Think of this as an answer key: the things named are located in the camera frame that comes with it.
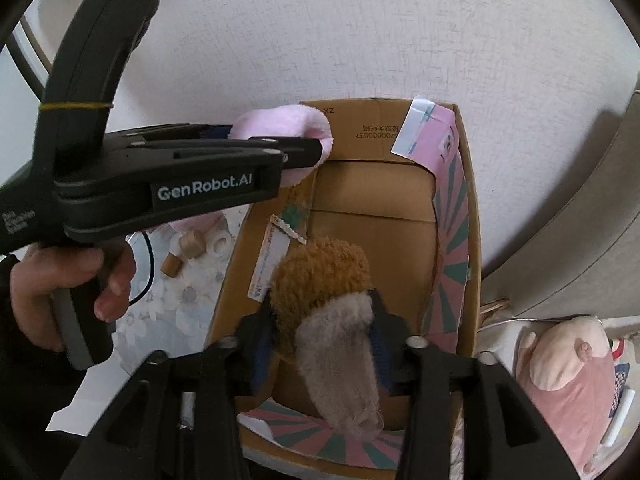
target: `paper tag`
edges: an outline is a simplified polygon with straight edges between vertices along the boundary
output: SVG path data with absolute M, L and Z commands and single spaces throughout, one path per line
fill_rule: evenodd
M 435 103 L 429 101 L 427 98 L 422 96 L 414 98 L 404 118 L 404 123 L 402 123 L 398 137 L 396 137 L 396 142 L 391 148 L 391 153 L 400 156 L 411 155 L 415 148 L 415 142 L 418 139 L 420 125 L 429 120 L 434 108 Z
M 306 245 L 306 240 L 297 232 L 295 232 L 282 218 L 277 217 L 276 215 L 271 215 L 270 222 L 283 230 L 287 235 L 289 235 L 290 238 L 299 241 L 303 245 Z
M 254 275 L 251 277 L 251 283 L 247 293 L 247 296 L 251 300 L 262 301 L 264 299 L 264 295 L 270 286 L 271 275 L 280 263 L 280 260 L 287 254 L 290 240 L 289 235 L 277 227 L 272 217 L 267 225 L 267 230 L 264 232 L 260 254 L 255 264 Z

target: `pink stuffed pig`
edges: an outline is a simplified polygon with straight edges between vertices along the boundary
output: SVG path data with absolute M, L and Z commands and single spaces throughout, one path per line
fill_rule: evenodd
M 595 317 L 577 317 L 520 341 L 516 379 L 564 447 L 578 472 L 609 425 L 615 370 L 609 340 Z

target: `furry stuffed animal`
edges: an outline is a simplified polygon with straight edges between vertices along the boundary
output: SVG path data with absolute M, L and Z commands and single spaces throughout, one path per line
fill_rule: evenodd
M 368 335 L 371 287 L 362 249 L 328 238 L 290 251 L 271 277 L 278 351 L 295 359 L 324 420 L 362 440 L 383 425 Z

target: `white wall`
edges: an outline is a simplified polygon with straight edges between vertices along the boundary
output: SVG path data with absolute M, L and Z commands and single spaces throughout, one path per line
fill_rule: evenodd
M 49 55 L 79 2 L 31 7 Z M 110 125 L 233 121 L 299 99 L 457 102 L 493 267 L 588 176 L 639 70 L 608 0 L 162 0 Z
M 0 52 L 0 184 L 31 158 L 39 104 L 4 48 Z

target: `cardboard flap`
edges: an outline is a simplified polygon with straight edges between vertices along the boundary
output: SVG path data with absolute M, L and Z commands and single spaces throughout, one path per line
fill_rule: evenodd
M 391 153 L 410 100 L 337 99 L 303 102 L 317 108 L 331 124 L 334 148 L 329 160 L 377 160 L 412 164 Z
M 434 188 L 433 175 L 418 166 L 327 162 L 318 172 L 312 210 L 435 222 Z

